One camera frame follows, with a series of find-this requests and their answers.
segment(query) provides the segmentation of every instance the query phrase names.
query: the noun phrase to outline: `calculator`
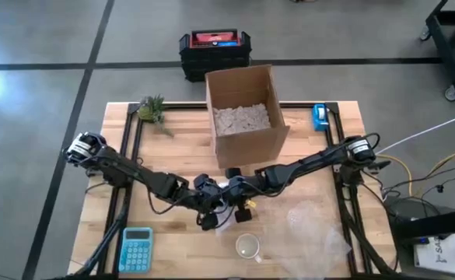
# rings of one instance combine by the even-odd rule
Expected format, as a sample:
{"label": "calculator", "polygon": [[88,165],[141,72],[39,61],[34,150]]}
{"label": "calculator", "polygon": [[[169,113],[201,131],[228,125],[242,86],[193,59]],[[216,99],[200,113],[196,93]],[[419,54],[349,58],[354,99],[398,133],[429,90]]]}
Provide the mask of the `calculator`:
{"label": "calculator", "polygon": [[121,244],[120,273],[144,274],[151,267],[152,229],[126,228]]}

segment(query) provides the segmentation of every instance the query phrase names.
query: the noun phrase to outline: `black metal frame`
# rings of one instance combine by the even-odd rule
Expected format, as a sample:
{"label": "black metal frame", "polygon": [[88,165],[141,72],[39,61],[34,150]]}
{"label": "black metal frame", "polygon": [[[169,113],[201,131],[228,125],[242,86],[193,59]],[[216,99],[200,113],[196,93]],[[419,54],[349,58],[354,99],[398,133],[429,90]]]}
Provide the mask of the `black metal frame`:
{"label": "black metal frame", "polygon": [[[281,102],[280,104],[281,104],[281,108],[308,108],[309,110],[315,105],[315,103],[306,103],[306,102]],[[338,133],[338,141],[340,142],[341,140],[343,140],[345,138],[345,133],[343,132],[343,127],[341,124],[341,116],[339,113],[338,103],[328,102],[328,103],[325,103],[325,106],[328,109],[328,111],[326,113],[328,119],[329,119],[329,116],[328,116],[329,112],[331,112],[333,115],[334,125],[336,127],[336,132]],[[129,135],[130,135],[130,131],[131,131],[131,123],[132,123],[132,119],[133,119],[137,109],[138,109],[138,103],[128,104],[127,118],[125,121],[124,133],[123,133],[123,137],[122,137],[121,150],[120,150],[121,155],[125,155],[127,153],[128,139],[129,139]],[[206,103],[205,102],[167,103],[166,109],[167,110],[206,109]],[[144,125],[144,122],[141,121],[140,119],[138,119],[136,133],[135,133],[135,139],[134,139],[134,145],[133,145],[132,152],[131,152],[131,159],[134,161],[137,160],[137,158],[138,158],[138,148],[141,143],[143,125]],[[331,127],[329,127],[325,131],[325,137],[326,137],[327,146],[331,146],[334,144]],[[332,171],[333,171],[334,186],[336,189],[336,195],[337,195],[337,199],[338,199],[338,210],[340,213],[341,223],[342,223],[342,228],[343,228],[343,237],[345,238],[345,241],[348,244],[352,244],[352,235],[351,235],[350,229],[348,227],[348,223],[346,222],[346,219],[345,219],[345,212],[346,212],[346,214],[348,214],[348,209],[346,207],[345,197],[343,195],[344,185],[341,182],[338,170],[336,168],[334,168],[334,166],[332,167]],[[130,183],[129,186],[127,186],[124,189],[124,200],[127,203],[130,203],[131,196],[132,196],[132,186],[131,185],[132,185],[132,183]],[[114,217],[116,215],[119,192],[120,191],[116,188],[113,189],[113,191],[112,191],[111,198],[110,198],[110,206],[108,208],[106,227],[105,227],[105,231],[104,231],[105,233],[110,228],[111,224],[113,223]],[[356,223],[357,227],[359,228],[359,230],[364,233],[364,228],[363,228],[363,224],[362,224],[362,215],[360,212],[359,201],[357,198],[356,186],[350,187],[350,194],[351,194],[350,201],[352,203],[353,215],[354,215],[353,218],[354,218],[355,223]],[[113,262],[113,267],[112,267],[113,274],[118,273],[117,268],[118,268],[118,261],[120,259],[119,253],[121,250],[122,232],[123,232],[123,229],[127,225],[127,219],[128,219],[128,216],[125,216],[124,222],[123,222],[123,225],[122,225],[122,228],[120,230],[120,234],[119,234],[119,237],[117,240],[117,247],[115,250],[114,262]],[[350,250],[350,252],[348,252],[348,254],[347,254],[348,268],[350,270],[352,278],[362,278],[362,277],[375,278],[375,277],[384,276],[384,275],[373,274],[369,255],[366,253],[366,251],[362,247],[362,244],[359,244],[359,247],[360,247],[362,259],[364,260],[363,262],[364,262],[364,272],[365,273],[357,272],[355,253],[352,248]],[[107,262],[107,250],[105,250],[102,253],[102,256],[100,258],[99,265],[97,268],[98,275],[101,275],[104,273],[105,268],[106,268],[106,262]]]}
{"label": "black metal frame", "polygon": [[450,42],[442,32],[442,26],[455,26],[455,11],[442,11],[447,2],[448,0],[441,0],[425,22],[455,88],[455,57]]}

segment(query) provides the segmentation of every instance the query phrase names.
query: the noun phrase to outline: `floor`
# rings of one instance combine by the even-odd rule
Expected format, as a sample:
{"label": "floor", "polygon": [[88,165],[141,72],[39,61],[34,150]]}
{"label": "floor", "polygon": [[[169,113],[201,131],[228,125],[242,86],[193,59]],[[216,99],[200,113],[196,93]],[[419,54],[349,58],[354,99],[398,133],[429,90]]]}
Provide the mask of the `floor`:
{"label": "floor", "polygon": [[[280,99],[358,100],[366,130],[382,136],[381,148],[455,117],[455,103],[443,98],[450,84],[443,65],[429,59],[438,56],[434,43],[418,40],[435,5],[433,0],[0,0],[0,275],[22,277],[50,184],[57,180],[61,185],[35,279],[66,272],[87,179],[70,166],[62,179],[54,177],[63,171],[59,163],[56,167],[58,153],[76,131],[99,131],[107,102],[155,94],[205,99],[205,84],[184,80],[180,68],[147,63],[178,61],[177,41],[185,33],[237,28],[251,35],[254,60],[319,59],[321,65],[273,68]],[[448,8],[455,9],[455,1]],[[354,62],[325,63],[345,58]],[[412,59],[373,64],[362,58]],[[132,69],[108,66],[115,62],[142,63]],[[387,154],[421,177],[453,152],[455,123]],[[419,186],[451,177],[455,171]],[[391,185],[406,175],[393,165],[381,178]],[[407,195],[406,188],[401,192]],[[433,191],[425,198],[455,208],[455,181],[443,194]]]}

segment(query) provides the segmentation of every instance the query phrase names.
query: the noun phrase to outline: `wooden table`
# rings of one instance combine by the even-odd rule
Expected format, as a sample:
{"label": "wooden table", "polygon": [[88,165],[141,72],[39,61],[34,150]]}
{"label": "wooden table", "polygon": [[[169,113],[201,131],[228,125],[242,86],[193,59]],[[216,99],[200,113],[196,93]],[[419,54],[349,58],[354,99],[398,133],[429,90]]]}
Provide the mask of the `wooden table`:
{"label": "wooden table", "polygon": [[[108,145],[116,149],[119,149],[121,145],[127,106],[127,103],[109,103],[104,115],[101,134],[107,139]],[[339,102],[339,108],[345,136],[364,135],[365,129],[358,103],[355,101]],[[310,123],[310,110],[283,109],[282,113],[286,124],[290,125],[291,129],[281,154],[274,163],[290,163],[327,147],[324,133],[313,130],[313,125]],[[152,170],[179,174],[191,182],[200,173],[209,174],[220,182],[225,181],[223,170],[216,167],[212,152],[207,111],[174,110],[167,111],[165,115],[165,125],[175,133],[175,137],[170,138],[160,133],[154,125],[145,124],[139,149],[139,156],[143,158],[144,166]],[[128,157],[131,153],[135,122],[131,130]],[[243,174],[252,174],[254,169],[268,164],[245,166]],[[93,178],[90,184],[101,180],[101,178]],[[366,182],[379,194],[375,181],[366,180]],[[80,265],[75,261],[85,262],[101,241],[110,193],[110,187],[106,186],[93,189],[86,195],[69,272],[76,271]],[[167,206],[155,198],[153,201],[157,209],[164,209]],[[201,228],[196,225],[196,212],[194,211],[176,207],[164,215],[154,214],[149,207],[145,187],[135,183],[128,226],[152,227],[155,233],[155,243],[151,271],[147,275],[125,275],[125,277],[289,277],[290,274],[271,257],[264,245],[261,248],[263,261],[258,264],[254,260],[240,258],[235,251],[234,244],[236,238],[242,233],[254,233],[263,242],[264,226],[268,224],[268,221],[285,223],[288,210],[301,201],[310,201],[313,206],[318,207],[323,219],[335,224],[339,233],[342,233],[330,168],[299,178],[277,198],[256,197],[254,201],[257,203],[257,207],[252,210],[253,220],[234,224],[217,236],[214,230],[201,231]],[[385,211],[364,188],[359,188],[359,204],[367,238],[381,257],[393,266],[396,250]],[[362,261],[356,242],[353,247],[357,257],[357,266],[362,271]],[[108,271],[113,264],[114,250],[115,242],[109,250]],[[343,258],[343,261],[335,266],[328,277],[347,277],[349,275],[348,265]]]}

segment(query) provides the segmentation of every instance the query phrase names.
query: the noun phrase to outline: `small plant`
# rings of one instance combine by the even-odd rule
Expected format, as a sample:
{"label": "small plant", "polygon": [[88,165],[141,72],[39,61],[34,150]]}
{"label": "small plant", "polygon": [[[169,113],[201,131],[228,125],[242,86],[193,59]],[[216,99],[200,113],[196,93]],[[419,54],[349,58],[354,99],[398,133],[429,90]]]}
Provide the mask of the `small plant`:
{"label": "small plant", "polygon": [[163,100],[164,98],[160,95],[145,97],[141,101],[137,114],[141,120],[155,124],[161,132],[173,137],[172,131],[163,125],[165,120],[165,116],[163,116]]}

